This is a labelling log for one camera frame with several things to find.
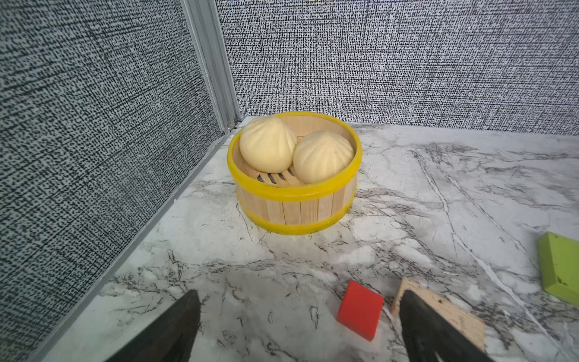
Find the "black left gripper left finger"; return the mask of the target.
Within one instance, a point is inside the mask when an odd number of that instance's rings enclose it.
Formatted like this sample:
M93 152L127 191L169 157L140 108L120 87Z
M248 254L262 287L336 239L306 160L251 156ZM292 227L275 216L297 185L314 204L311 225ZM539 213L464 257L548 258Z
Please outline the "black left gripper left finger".
M109 361L188 361L200 326L197 291L188 291Z

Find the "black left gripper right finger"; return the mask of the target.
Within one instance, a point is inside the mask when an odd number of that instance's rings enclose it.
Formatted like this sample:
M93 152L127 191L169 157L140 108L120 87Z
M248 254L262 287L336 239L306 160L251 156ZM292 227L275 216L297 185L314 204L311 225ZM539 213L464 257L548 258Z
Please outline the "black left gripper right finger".
M413 291L404 292L399 317L410 361L492 361Z

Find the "plain wood rectangular block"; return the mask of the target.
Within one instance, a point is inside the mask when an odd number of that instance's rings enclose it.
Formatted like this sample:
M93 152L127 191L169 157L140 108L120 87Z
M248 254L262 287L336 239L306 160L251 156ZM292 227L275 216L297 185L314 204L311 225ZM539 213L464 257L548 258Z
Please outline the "plain wood rectangular block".
M428 288L422 287L420 284L411 281L408 278L402 278L394 298L391 307L391 314L394 318L399 317L400 302L405 291L414 292L418 297L431 306L435 312L441 315L453 327L473 342L477 348L481 351L485 351L485 324L480 318L466 312L458 306L455 306L444 297L435 294Z

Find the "lime green rectangular block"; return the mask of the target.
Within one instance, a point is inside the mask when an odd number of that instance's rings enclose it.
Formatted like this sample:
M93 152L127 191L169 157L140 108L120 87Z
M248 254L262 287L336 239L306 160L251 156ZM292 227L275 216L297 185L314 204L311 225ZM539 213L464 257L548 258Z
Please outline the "lime green rectangular block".
M538 240L538 255L544 290L578 306L578 241L546 232Z

